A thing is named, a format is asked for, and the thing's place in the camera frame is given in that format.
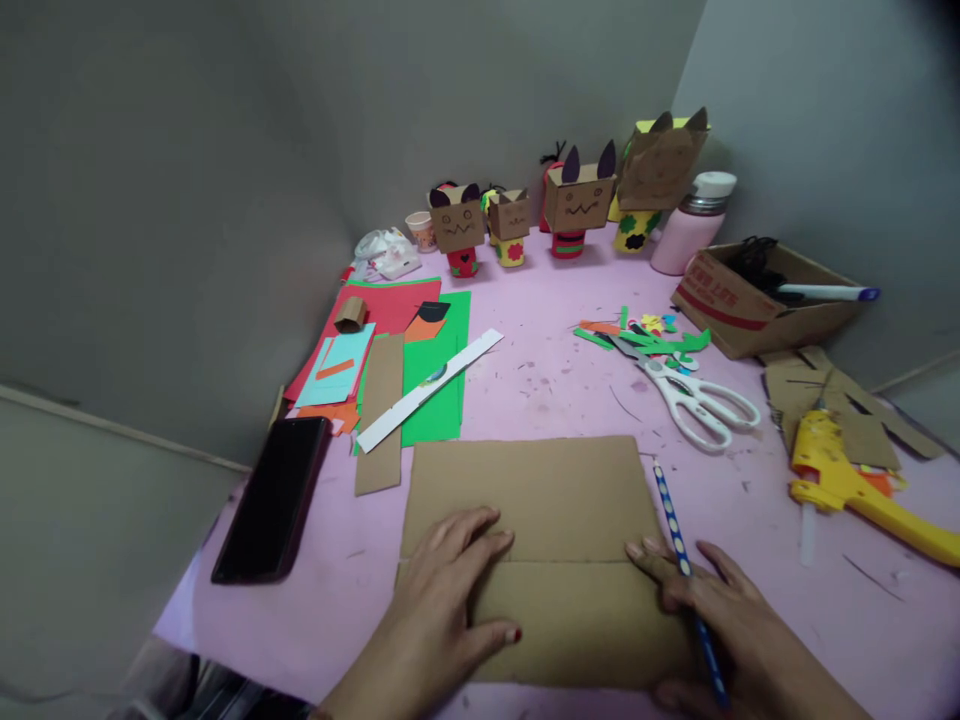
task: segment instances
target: pink water bottle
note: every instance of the pink water bottle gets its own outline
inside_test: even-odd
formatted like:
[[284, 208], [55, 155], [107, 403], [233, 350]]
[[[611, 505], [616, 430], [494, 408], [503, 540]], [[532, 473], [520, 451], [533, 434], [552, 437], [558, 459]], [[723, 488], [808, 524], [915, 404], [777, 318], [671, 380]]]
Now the pink water bottle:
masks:
[[713, 242], [737, 178], [730, 173], [700, 173], [693, 184], [697, 189], [670, 215], [650, 258], [653, 269], [664, 275], [683, 275], [690, 258]]

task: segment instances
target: marker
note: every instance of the marker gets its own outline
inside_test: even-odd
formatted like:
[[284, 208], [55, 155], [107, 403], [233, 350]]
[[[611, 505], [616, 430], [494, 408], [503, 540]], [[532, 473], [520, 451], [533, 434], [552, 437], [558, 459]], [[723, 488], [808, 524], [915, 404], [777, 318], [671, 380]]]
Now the marker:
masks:
[[880, 297], [880, 288], [850, 287], [848, 285], [797, 285], [784, 283], [776, 294], [800, 295], [795, 300], [846, 300], [848, 302], [873, 302]]
[[[677, 553], [680, 572], [686, 577], [693, 577], [693, 566], [687, 556], [687, 546], [683, 544], [683, 536], [680, 535], [680, 523], [677, 521], [673, 501], [670, 499], [670, 491], [667, 489], [667, 479], [663, 475], [663, 468], [660, 467], [660, 463], [656, 459], [653, 461], [653, 474], [657, 478], [657, 489], [660, 491], [660, 499], [663, 501], [663, 512], [667, 515], [667, 525], [670, 528], [673, 549]], [[694, 614], [693, 618], [697, 635], [700, 637], [700, 647], [703, 648], [703, 655], [707, 660], [707, 667], [710, 669], [710, 685], [713, 687], [713, 696], [716, 698], [720, 710], [729, 713], [730, 696], [727, 694], [727, 687], [724, 685], [723, 676], [720, 674], [720, 665], [717, 663], [717, 654], [713, 649], [710, 631], [699, 615]]]

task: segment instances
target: scissors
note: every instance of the scissors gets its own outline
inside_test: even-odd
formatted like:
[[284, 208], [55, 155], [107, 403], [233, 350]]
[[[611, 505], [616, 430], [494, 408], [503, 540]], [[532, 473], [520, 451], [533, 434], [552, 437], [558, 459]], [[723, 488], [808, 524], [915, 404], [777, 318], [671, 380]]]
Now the scissors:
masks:
[[[730, 388], [716, 385], [703, 380], [694, 380], [688, 375], [671, 370], [657, 360], [651, 360], [641, 353], [637, 347], [616, 335], [605, 335], [610, 342], [617, 346], [627, 357], [634, 358], [637, 365], [647, 374], [653, 384], [657, 386], [663, 399], [667, 401], [670, 416], [687, 439], [705, 452], [720, 452], [730, 446], [733, 435], [729, 428], [735, 430], [749, 430], [760, 424], [760, 411], [743, 395]], [[720, 404], [711, 395], [727, 400], [743, 414], [736, 414]], [[680, 415], [680, 408], [685, 408], [697, 421], [713, 436], [706, 440], [691, 428]]]

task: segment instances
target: glue gun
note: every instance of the glue gun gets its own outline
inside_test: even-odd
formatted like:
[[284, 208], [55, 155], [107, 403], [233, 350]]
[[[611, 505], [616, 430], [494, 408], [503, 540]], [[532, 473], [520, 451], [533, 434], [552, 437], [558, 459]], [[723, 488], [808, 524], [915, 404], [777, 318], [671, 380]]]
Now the glue gun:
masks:
[[879, 489], [877, 485], [882, 484], [854, 469], [844, 453], [840, 426], [822, 399], [800, 421], [792, 467], [806, 478], [790, 483], [790, 497], [803, 505], [805, 523], [808, 505], [811, 522], [813, 508], [833, 513], [849, 506], [919, 552], [960, 567], [960, 533], [948, 532], [904, 510], [891, 499], [889, 489]]

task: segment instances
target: blue dotted pencil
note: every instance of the blue dotted pencil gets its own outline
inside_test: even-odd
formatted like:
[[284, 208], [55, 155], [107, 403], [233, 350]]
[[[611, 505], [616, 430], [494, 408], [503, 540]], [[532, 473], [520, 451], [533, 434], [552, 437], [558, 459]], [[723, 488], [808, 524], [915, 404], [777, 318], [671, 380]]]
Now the blue dotted pencil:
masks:
[[[657, 478], [657, 489], [660, 491], [660, 499], [663, 500], [663, 511], [667, 515], [670, 539], [673, 541], [673, 549], [677, 553], [680, 572], [687, 577], [693, 577], [693, 566], [690, 565], [690, 558], [687, 557], [687, 546], [683, 544], [683, 536], [680, 534], [680, 523], [677, 521], [677, 513], [673, 509], [670, 490], [667, 489], [667, 479], [664, 477], [663, 468], [660, 467], [656, 458], [653, 460], [653, 474]], [[723, 684], [723, 676], [720, 674], [720, 666], [717, 664], [717, 654], [713, 649], [710, 631], [699, 615], [694, 615], [694, 624], [697, 628], [697, 635], [700, 637], [700, 647], [703, 648], [703, 655], [707, 659], [707, 667], [710, 669], [710, 685], [713, 687], [714, 697], [716, 697], [720, 709], [729, 713], [730, 696], [727, 694], [726, 685]]]

